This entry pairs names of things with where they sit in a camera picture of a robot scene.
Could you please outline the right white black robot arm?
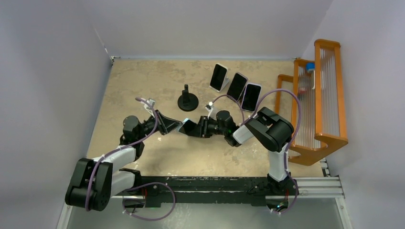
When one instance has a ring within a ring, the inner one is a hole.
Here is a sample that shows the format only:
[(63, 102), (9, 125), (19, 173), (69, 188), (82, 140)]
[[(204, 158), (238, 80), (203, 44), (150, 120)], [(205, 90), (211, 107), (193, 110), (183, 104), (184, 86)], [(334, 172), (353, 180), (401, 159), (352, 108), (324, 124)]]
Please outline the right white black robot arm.
[(268, 151), (269, 172), (268, 188), (274, 194), (280, 194), (287, 188), (288, 144), (292, 140), (294, 127), (285, 118), (263, 107), (257, 114), (241, 126), (237, 125), (229, 111), (221, 110), (215, 118), (201, 116), (198, 123), (184, 120), (179, 132), (197, 138), (210, 138), (222, 135), (232, 147), (239, 147), (255, 138)]

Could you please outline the purple case phone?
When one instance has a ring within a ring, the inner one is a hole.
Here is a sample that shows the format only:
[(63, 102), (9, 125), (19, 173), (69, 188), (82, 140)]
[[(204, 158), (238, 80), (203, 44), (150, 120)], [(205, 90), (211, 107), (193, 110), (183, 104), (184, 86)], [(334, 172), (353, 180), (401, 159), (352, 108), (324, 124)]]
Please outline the purple case phone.
[(239, 102), (243, 96), (247, 83), (248, 78), (240, 72), (236, 72), (226, 94)]

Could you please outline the blue case phone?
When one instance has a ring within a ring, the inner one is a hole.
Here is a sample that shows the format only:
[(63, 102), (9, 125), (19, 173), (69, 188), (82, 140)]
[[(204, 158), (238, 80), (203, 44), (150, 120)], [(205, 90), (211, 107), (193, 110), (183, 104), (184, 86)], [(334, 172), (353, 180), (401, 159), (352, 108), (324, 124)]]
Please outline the blue case phone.
[(184, 135), (196, 137), (198, 136), (197, 127), (198, 127), (197, 123), (186, 118), (183, 121), (182, 125), (179, 127), (178, 131)]

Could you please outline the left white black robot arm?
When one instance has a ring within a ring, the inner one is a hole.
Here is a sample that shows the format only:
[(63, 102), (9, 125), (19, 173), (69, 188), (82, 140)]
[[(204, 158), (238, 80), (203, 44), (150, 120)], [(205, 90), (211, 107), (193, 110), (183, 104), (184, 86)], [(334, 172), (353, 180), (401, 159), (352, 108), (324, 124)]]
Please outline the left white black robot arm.
[(156, 111), (141, 122), (130, 115), (123, 120), (123, 134), (112, 152), (96, 158), (81, 158), (75, 165), (65, 195), (65, 203), (87, 211), (102, 211), (110, 198), (122, 191), (137, 195), (142, 190), (140, 172), (124, 166), (138, 160), (144, 150), (144, 140), (159, 132), (166, 135), (182, 125)]

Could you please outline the white case phone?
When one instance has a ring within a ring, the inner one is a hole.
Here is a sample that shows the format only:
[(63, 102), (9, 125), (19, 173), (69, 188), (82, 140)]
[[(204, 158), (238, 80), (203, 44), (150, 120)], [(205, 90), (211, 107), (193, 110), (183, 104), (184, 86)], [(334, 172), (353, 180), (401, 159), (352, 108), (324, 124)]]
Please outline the white case phone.
[(209, 86), (213, 90), (220, 92), (221, 87), (222, 87), (222, 82), (223, 82), (224, 78), (227, 77), (227, 74), (228, 74), (228, 68), (219, 63), (216, 63), (214, 66), (214, 69), (213, 69), (213, 74), (211, 76)]

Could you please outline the silver metal phone stand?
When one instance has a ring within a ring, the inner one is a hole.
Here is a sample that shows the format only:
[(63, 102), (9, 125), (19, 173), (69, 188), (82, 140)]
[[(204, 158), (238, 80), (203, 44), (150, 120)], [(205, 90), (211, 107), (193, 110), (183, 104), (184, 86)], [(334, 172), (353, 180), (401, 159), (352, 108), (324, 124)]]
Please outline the silver metal phone stand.
[(229, 83), (229, 78), (225, 77), (223, 82), (222, 82), (221, 91), (228, 85), (228, 83)]

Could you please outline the lilac case phone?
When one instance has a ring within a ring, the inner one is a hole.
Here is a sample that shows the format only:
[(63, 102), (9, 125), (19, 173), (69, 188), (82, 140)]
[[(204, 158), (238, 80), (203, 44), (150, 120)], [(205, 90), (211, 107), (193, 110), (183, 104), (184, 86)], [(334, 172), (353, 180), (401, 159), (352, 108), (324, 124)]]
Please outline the lilac case phone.
[(248, 83), (246, 85), (241, 103), (241, 108), (244, 111), (253, 112), (256, 109), (261, 90), (262, 86), (259, 84)]

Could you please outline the black round base phone stand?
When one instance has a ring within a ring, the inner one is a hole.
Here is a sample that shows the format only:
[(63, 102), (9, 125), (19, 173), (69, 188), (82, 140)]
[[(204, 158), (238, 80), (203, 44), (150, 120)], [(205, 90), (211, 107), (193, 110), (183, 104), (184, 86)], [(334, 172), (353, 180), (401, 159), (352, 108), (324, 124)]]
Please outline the black round base phone stand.
[(197, 96), (189, 92), (189, 87), (187, 84), (184, 85), (182, 94), (178, 98), (177, 105), (181, 110), (185, 112), (193, 111), (199, 105), (199, 100)]

